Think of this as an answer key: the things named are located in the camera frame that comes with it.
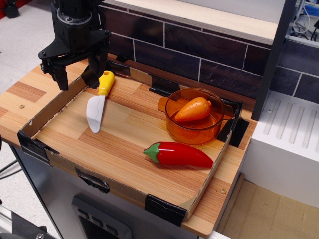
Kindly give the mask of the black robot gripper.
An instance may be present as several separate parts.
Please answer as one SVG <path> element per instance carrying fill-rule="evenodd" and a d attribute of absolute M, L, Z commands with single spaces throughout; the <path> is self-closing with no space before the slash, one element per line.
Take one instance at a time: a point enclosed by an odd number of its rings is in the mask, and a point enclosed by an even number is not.
<path fill-rule="evenodd" d="M 103 75 L 111 32 L 104 30 L 101 0 L 55 0 L 51 4 L 55 39 L 39 53 L 41 69 L 60 90 L 68 90 L 66 66 L 88 59 L 87 85 L 96 88 Z"/>

